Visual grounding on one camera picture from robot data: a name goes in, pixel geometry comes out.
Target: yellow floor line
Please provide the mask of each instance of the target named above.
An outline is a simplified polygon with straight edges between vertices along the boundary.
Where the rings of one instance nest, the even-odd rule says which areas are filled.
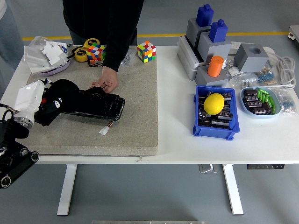
[[[267,36],[267,35],[288,35],[289,32],[253,32],[253,33],[228,33],[227,36]],[[139,38],[151,37],[179,37],[186,34],[138,34]],[[50,40],[71,40],[71,36],[47,36]],[[34,37],[23,37],[24,41],[31,41]]]

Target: beige mat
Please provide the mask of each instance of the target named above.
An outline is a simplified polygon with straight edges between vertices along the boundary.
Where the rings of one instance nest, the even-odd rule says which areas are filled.
[[[48,77],[51,81],[65,78],[80,89],[90,87],[99,79],[101,67],[71,60],[63,72]],[[40,79],[31,75],[29,83]],[[49,126],[35,123],[30,135],[18,140],[30,151],[41,155],[98,155],[98,156],[153,156],[157,153],[157,62],[143,63],[135,55],[132,65],[120,68],[119,87],[113,93],[126,100],[119,121],[114,122],[103,136],[99,131],[108,120],[90,119],[60,114]]]

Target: yellow lemon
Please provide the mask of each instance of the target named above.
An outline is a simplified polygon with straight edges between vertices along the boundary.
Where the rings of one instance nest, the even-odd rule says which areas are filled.
[[[216,115],[224,107],[224,97],[219,93],[213,93],[208,96],[204,102],[204,109],[210,115]]]

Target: person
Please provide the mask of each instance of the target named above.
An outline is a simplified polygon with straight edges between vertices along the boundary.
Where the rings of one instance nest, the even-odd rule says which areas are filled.
[[[64,20],[76,45],[96,38],[106,45],[101,78],[92,86],[111,93],[117,71],[130,45],[137,45],[137,24],[143,0],[63,0]]]
[[[14,20],[13,13],[5,0],[0,0],[0,57],[12,69],[12,75],[23,57],[24,43]],[[12,77],[0,71],[0,96]]]

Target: blue storage box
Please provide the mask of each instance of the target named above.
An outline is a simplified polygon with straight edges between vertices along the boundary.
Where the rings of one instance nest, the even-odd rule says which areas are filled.
[[[199,115],[199,96],[206,96],[209,92],[213,93],[230,93],[230,113],[233,114],[233,119],[229,122],[230,129],[217,128],[217,127],[205,127],[198,125],[198,115]],[[221,88],[214,86],[197,85],[196,95],[194,96],[195,102],[195,125],[193,127],[193,135],[195,136],[208,136],[215,138],[223,138],[226,140],[233,140],[234,134],[240,131],[238,114],[237,114],[237,104],[235,90],[230,88]]]

